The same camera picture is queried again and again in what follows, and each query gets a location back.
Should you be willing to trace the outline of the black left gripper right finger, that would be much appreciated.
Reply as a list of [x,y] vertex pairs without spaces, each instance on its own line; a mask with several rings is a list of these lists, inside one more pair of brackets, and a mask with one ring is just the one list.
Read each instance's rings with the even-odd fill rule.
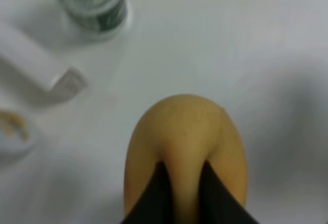
[[204,164],[200,178],[199,208],[200,223],[257,223],[227,190],[208,162]]

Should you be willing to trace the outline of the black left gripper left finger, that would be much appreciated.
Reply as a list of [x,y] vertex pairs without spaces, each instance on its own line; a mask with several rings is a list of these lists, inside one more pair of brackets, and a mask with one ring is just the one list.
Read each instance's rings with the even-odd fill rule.
[[146,189],[122,223],[175,223],[172,187],[164,162],[156,164]]

